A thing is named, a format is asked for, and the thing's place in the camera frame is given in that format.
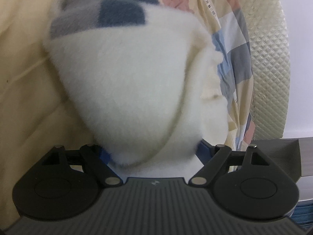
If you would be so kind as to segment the cream blue-striped fuzzy sweater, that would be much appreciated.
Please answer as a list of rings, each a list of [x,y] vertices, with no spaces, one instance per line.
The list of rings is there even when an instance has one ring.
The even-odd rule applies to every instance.
[[[58,0],[44,45],[123,179],[189,179],[200,141],[225,143],[223,54],[193,14],[158,0]]]

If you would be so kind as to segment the grey bedside cabinet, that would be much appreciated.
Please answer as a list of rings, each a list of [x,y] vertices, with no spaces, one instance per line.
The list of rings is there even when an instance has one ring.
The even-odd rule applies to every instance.
[[[286,202],[312,198],[312,138],[254,141],[248,164],[245,152],[233,151],[230,164],[241,167],[239,188],[246,197]]]

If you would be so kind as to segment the blue storage box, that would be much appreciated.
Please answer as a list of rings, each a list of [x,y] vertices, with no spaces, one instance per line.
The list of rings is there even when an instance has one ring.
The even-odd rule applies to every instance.
[[[313,199],[299,200],[291,219],[303,229],[309,230],[313,223]]]

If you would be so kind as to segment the cream quilted headboard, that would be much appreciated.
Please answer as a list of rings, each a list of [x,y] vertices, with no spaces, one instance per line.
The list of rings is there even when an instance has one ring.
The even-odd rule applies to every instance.
[[[277,139],[284,133],[290,93],[290,52],[280,0],[239,0],[250,42],[254,94],[254,139]]]

